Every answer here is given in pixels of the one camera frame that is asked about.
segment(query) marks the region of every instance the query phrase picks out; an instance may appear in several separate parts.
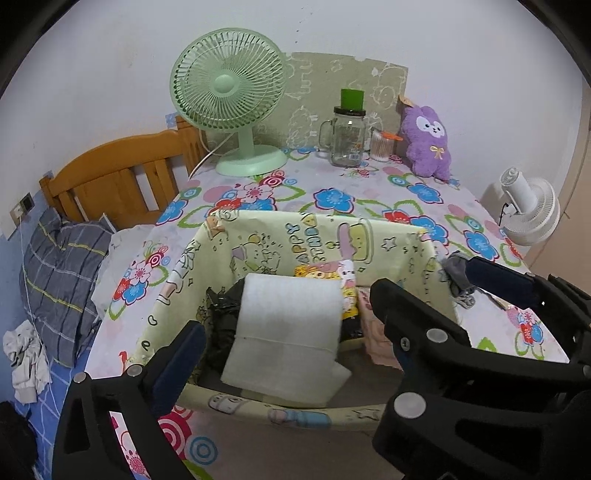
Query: wooden bed frame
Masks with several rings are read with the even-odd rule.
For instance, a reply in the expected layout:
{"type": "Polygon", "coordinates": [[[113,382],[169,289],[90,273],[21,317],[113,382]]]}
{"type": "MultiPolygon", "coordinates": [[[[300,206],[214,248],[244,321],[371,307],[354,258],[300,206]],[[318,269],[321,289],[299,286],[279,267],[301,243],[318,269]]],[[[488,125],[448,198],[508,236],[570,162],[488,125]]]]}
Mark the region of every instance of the wooden bed frame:
{"type": "Polygon", "coordinates": [[[39,185],[47,203],[75,222],[85,220],[78,199],[89,220],[105,213],[119,229],[155,223],[178,193],[170,158],[182,155],[190,174],[204,156],[200,131],[180,116],[176,122],[178,130],[114,140],[75,158],[54,178],[44,176],[39,185]],[[158,210],[148,210],[136,166],[143,167],[158,210]]]}

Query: fan base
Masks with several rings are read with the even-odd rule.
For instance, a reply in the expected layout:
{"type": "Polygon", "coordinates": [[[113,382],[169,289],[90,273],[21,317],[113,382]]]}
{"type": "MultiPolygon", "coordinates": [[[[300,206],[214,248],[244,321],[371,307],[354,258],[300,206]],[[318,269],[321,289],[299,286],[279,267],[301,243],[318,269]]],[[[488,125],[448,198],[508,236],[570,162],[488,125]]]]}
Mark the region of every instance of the fan base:
{"type": "Polygon", "coordinates": [[[218,161],[216,171],[226,177],[252,177],[281,168],[287,163],[287,157],[277,147],[255,145],[252,157],[242,158],[236,148],[224,154],[218,161]]]}

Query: white cloth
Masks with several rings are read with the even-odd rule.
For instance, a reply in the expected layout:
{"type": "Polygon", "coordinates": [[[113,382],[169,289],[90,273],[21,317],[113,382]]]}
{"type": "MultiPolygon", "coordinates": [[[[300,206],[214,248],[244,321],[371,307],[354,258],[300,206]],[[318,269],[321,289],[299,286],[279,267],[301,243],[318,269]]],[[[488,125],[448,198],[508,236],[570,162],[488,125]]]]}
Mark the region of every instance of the white cloth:
{"type": "Polygon", "coordinates": [[[34,403],[48,383],[51,375],[47,366],[45,348],[35,327],[25,320],[2,338],[4,353],[15,367],[12,371],[14,397],[20,403],[34,403]]]}
{"type": "Polygon", "coordinates": [[[351,375],[335,362],[342,314],[340,282],[249,273],[222,381],[326,405],[351,375]]]}
{"type": "Polygon", "coordinates": [[[101,319],[105,317],[121,278],[138,252],[138,245],[146,240],[152,228],[154,225],[136,225],[111,237],[109,255],[100,264],[95,289],[90,297],[101,319]]]}

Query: green desk fan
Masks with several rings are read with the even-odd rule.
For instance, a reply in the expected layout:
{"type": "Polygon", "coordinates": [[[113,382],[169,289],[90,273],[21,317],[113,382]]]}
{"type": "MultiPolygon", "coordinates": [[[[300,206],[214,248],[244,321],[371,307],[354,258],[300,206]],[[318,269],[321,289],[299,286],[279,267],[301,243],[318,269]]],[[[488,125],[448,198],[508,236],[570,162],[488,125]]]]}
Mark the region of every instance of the green desk fan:
{"type": "Polygon", "coordinates": [[[202,130],[238,132],[239,147],[218,160],[219,174],[251,177],[287,162],[278,148],[252,141],[252,126],[269,115],[283,95],[284,65],[277,45],[243,28],[208,33],[176,61],[170,93],[179,114],[202,130]]]}

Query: glass mason jar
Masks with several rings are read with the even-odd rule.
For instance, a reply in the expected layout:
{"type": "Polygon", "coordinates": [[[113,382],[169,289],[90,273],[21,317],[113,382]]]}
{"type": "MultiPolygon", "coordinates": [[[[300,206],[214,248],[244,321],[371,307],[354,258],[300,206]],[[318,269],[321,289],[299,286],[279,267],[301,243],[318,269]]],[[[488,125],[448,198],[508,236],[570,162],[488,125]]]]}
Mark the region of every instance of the glass mason jar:
{"type": "Polygon", "coordinates": [[[322,122],[319,132],[319,145],[330,150],[330,162],[336,167],[359,167],[363,159],[363,145],[367,123],[365,110],[334,109],[335,117],[322,122]],[[330,142],[322,141],[322,128],[330,124],[330,142]]]}

